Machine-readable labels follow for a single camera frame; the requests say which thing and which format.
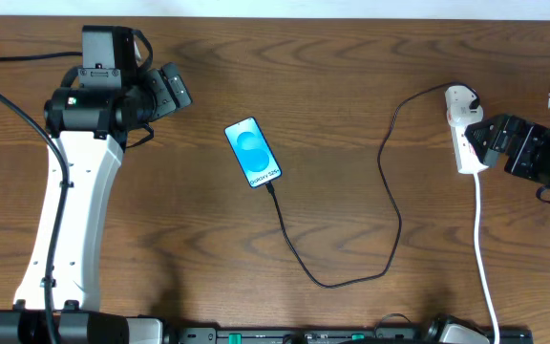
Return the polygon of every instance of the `phone screen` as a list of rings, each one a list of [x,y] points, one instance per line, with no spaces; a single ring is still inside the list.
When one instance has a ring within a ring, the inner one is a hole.
[[[255,118],[235,123],[224,129],[224,133],[249,186],[258,187],[282,175]]]

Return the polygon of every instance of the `power strip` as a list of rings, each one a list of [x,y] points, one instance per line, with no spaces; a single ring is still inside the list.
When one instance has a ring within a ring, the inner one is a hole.
[[[464,136],[469,124],[483,119],[483,108],[480,105],[476,109],[470,108],[475,99],[476,96],[464,86],[452,86],[445,92],[447,121],[454,141],[457,172],[461,174],[474,174],[487,168],[478,161],[475,149]]]

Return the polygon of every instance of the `blue phone screen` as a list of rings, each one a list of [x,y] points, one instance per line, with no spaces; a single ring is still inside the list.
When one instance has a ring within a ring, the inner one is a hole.
[[[224,129],[224,133],[249,186],[258,187],[282,175],[256,119],[244,119]]]

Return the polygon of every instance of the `brown tabletop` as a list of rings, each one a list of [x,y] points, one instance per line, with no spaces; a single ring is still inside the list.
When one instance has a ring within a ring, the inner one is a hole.
[[[390,272],[339,290],[304,275],[223,128],[250,116],[261,124],[284,171],[275,186],[288,232],[319,279],[372,274],[397,226],[376,164],[395,106],[457,79],[479,92],[486,117],[550,125],[550,23],[0,17],[0,55],[80,50],[84,24],[143,30],[154,66],[178,63],[195,101],[124,157],[103,234],[103,312],[223,327],[372,326],[391,312],[413,321],[448,312],[490,325],[473,251],[473,178],[456,172],[441,92],[403,109],[384,151],[404,219]],[[43,123],[45,100],[79,63],[0,63],[0,92]],[[0,103],[0,309],[29,263],[46,153]],[[550,343],[550,207],[503,161],[480,177],[498,319]]]

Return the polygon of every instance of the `white power cord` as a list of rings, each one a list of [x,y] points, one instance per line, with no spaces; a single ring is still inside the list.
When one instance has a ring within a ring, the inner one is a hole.
[[[483,267],[483,258],[481,257],[480,247],[480,220],[481,220],[481,186],[478,182],[478,174],[474,173],[475,177],[475,195],[476,195],[476,215],[475,215],[475,255],[476,264],[478,265],[478,274],[481,278],[481,285],[483,286],[483,293],[485,294],[485,303],[489,310],[489,316],[492,318],[492,326],[494,327],[494,344],[500,342],[500,328],[497,324],[496,311],[494,311],[494,304],[492,303],[492,296],[489,293],[489,287],[487,286],[487,277],[485,276],[485,267]]]

